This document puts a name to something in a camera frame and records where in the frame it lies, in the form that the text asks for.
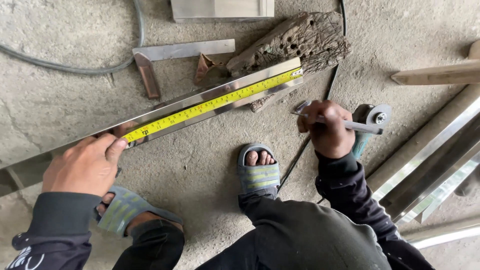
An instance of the toe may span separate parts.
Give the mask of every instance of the toe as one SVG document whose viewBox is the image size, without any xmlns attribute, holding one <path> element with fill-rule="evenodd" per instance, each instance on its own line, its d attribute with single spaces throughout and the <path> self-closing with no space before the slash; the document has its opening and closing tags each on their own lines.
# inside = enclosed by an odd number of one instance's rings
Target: toe
<svg viewBox="0 0 480 270">
<path fill-rule="evenodd" d="M 258 159 L 258 153 L 256 151 L 250 151 L 247 153 L 246 164 L 247 166 L 255 166 Z"/>
<path fill-rule="evenodd" d="M 98 214 L 100 215 L 100 217 L 103 217 L 103 214 L 105 214 L 105 211 L 107 211 L 107 208 L 105 207 L 105 205 L 100 204 L 99 206 L 96 207 L 96 210 L 98 211 Z"/>
<path fill-rule="evenodd" d="M 115 197 L 115 194 L 111 193 L 111 192 L 108 192 L 107 194 L 105 194 L 103 197 L 102 197 L 102 202 L 104 204 L 110 204 L 113 200 L 113 197 Z"/>
<path fill-rule="evenodd" d="M 258 165 L 265 165 L 265 160 L 267 159 L 267 151 L 262 151 L 260 153 L 260 160 L 258 162 Z"/>
</svg>

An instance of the yellow measuring tape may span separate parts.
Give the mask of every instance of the yellow measuring tape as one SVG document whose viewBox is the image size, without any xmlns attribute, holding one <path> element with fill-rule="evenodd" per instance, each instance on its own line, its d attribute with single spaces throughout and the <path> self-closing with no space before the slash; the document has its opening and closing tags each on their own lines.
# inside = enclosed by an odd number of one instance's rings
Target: yellow measuring tape
<svg viewBox="0 0 480 270">
<path fill-rule="evenodd" d="M 149 134 L 158 132 L 160 130 L 171 127 L 175 124 L 186 121 L 187 119 L 218 109 L 232 102 L 239 101 L 240 99 L 247 98 L 255 94 L 261 93 L 272 87 L 279 86 L 281 84 L 284 84 L 296 78 L 300 78 L 302 77 L 302 74 L 301 72 L 297 72 L 300 69 L 301 67 L 285 72 L 283 74 L 277 75 L 275 77 L 268 78 L 264 81 L 254 83 L 250 86 L 238 89 L 235 92 L 192 106 L 188 109 L 176 112 L 167 117 L 158 119 L 154 122 L 148 123 L 140 128 L 137 128 L 134 131 L 123 136 L 122 138 L 126 138 L 128 142 L 136 141 L 138 139 L 146 137 Z"/>
</svg>

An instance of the hand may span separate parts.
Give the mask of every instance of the hand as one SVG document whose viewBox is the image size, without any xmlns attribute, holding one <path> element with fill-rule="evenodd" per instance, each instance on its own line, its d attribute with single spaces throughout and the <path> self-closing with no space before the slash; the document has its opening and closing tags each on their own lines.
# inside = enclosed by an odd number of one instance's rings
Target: hand
<svg viewBox="0 0 480 270">
<path fill-rule="evenodd" d="M 112 134 L 87 137 L 53 159 L 43 174 L 43 192 L 76 192 L 102 197 L 115 180 L 126 139 Z"/>
<path fill-rule="evenodd" d="M 315 100 L 303 109 L 297 125 L 301 133 L 309 132 L 315 150 L 324 157 L 339 159 L 346 156 L 355 143 L 353 130 L 345 129 L 343 120 L 352 121 L 352 114 L 331 100 Z M 325 124 L 317 123 L 318 115 L 325 117 Z"/>
</svg>

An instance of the left hand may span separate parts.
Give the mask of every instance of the left hand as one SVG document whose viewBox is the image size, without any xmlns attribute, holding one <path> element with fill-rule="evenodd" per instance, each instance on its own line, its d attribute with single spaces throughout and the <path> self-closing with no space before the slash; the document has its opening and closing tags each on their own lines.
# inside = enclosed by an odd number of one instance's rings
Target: left hand
<svg viewBox="0 0 480 270">
<path fill-rule="evenodd" d="M 43 174 L 43 192 L 75 192 L 102 197 L 115 180 L 127 140 L 112 134 L 87 137 L 57 156 Z"/>
</svg>

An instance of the concrete floor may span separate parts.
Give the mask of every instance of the concrete floor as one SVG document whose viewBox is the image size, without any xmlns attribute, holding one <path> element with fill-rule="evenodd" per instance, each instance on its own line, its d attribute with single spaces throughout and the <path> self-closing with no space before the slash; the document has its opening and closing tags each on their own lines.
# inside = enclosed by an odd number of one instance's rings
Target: concrete floor
<svg viewBox="0 0 480 270">
<path fill-rule="evenodd" d="M 276 0 L 274 19 L 199 25 L 173 23 L 166 0 L 142 4 L 145 46 L 234 38 L 240 53 L 285 17 L 299 11 L 330 11 L 336 0 Z M 361 158 L 371 173 L 461 89 L 398 86 L 388 76 L 397 70 L 465 62 L 468 45 L 480 39 L 480 6 L 476 0 L 363 0 L 346 5 L 353 53 L 340 67 L 331 99 L 352 111 L 362 103 L 388 103 L 394 110 L 388 132 L 371 139 Z M 131 0 L 0 0 L 0 15 L 1 42 L 65 64 L 113 65 L 128 58 L 136 44 L 138 26 Z M 189 58 L 155 63 L 163 99 L 195 89 L 196 62 Z M 2 165 L 83 137 L 156 104 L 144 97 L 134 65 L 112 76 L 86 76 L 39 68 L 3 54 L 0 63 Z M 184 218 L 187 242 L 177 269 L 194 268 L 252 229 L 236 204 L 240 185 L 234 175 L 240 146 L 269 145 L 284 172 L 304 139 L 288 112 L 302 100 L 321 98 L 329 75 L 323 74 L 258 114 L 246 108 L 230 111 L 124 153 L 123 172 L 116 184 Z M 310 146 L 282 199 L 317 201 L 315 167 Z M 0 198 L 1 265 L 16 255 L 10 239 L 27 229 L 39 190 L 34 185 Z M 475 213 L 479 197 L 454 197 L 444 219 L 452 219 L 458 208 Z M 85 269 L 111 268 L 130 241 L 95 226 L 92 230 L 94 249 Z M 478 249 L 479 240 L 472 238 L 422 252 L 437 269 L 473 270 L 480 268 Z M 446 254 L 463 260 L 446 261 Z"/>
</svg>

